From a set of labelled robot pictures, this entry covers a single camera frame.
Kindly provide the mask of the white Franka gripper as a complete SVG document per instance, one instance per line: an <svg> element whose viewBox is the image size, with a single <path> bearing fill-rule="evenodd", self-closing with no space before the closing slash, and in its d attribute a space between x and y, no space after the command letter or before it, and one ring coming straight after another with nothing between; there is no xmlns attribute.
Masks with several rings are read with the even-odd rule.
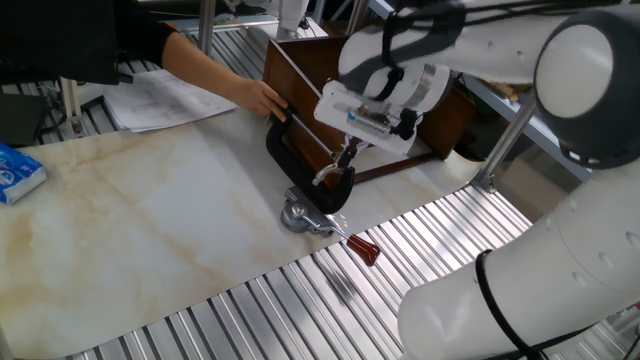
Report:
<svg viewBox="0 0 640 360"><path fill-rule="evenodd" d="M314 117L347 135L396 154L408 153L417 138L416 127L411 134L405 132L402 136L399 117L371 111L357 95L335 80L324 85ZM351 165L358 153L360 140L349 140L338 159L339 168Z"/></svg>

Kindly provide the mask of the person bare hand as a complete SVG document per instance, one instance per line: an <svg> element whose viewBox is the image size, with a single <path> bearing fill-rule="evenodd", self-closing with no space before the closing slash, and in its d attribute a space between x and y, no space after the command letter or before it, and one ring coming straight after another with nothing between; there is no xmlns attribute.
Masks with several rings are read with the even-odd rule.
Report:
<svg viewBox="0 0 640 360"><path fill-rule="evenodd" d="M285 110L288 103L263 81L241 79L231 91L229 99L260 117L274 115L281 122L287 120Z"/></svg>

